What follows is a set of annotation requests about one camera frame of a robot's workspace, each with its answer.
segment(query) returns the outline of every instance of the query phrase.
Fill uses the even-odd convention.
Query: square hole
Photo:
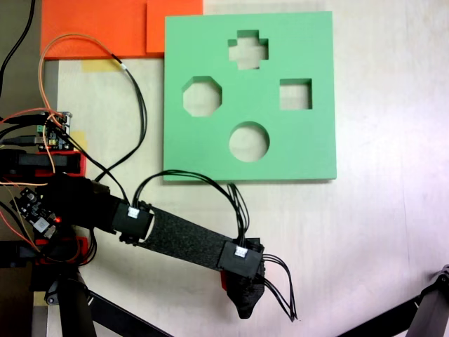
[[[282,79],[279,97],[281,110],[311,109],[311,79]]]

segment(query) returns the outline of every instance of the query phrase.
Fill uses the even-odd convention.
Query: orange foam block
[[[41,51],[61,34],[83,33],[120,58],[163,57],[165,17],[202,13],[202,0],[43,0]],[[46,55],[47,60],[108,57],[93,42],[77,38],[56,43]]]
[[[203,0],[147,0],[147,55],[162,58],[167,16],[203,15]]]
[[[99,39],[121,58],[145,57],[147,0],[43,0],[41,51],[66,33],[84,33]],[[46,59],[109,57],[84,39],[56,43]]]

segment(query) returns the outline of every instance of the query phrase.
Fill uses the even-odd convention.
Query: circuit board
[[[44,237],[50,239],[59,228],[61,219],[52,211],[45,209],[40,196],[29,188],[25,188],[20,193],[20,198],[15,198],[15,202],[22,217]]]
[[[62,127],[65,129],[65,133],[70,133],[70,119],[72,114],[70,112],[61,112],[63,117],[57,116],[56,119],[61,123]],[[44,137],[43,125],[37,126],[37,134],[39,137]],[[50,151],[73,151],[74,147],[72,144],[63,140],[58,136],[51,128],[46,128],[45,137],[47,142],[47,147]],[[44,151],[45,146],[40,144],[38,146],[39,151]]]

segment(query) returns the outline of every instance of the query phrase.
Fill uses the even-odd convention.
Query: octagonal hole
[[[269,136],[265,128],[247,121],[239,124],[229,139],[229,149],[238,160],[252,162],[263,158],[269,148]]]
[[[193,117],[209,117],[222,104],[222,87],[210,76],[195,76],[183,88],[183,106]]]

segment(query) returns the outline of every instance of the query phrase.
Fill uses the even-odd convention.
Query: black clamp
[[[53,284],[50,286],[49,290],[45,292],[45,296],[43,297],[48,305],[59,304],[58,291],[61,283],[63,282],[74,282],[74,284],[76,284],[77,286],[81,286],[83,291],[86,293],[86,297],[89,297],[90,291],[84,283],[83,277],[81,277],[79,271],[76,270],[59,275],[56,281],[53,282]]]

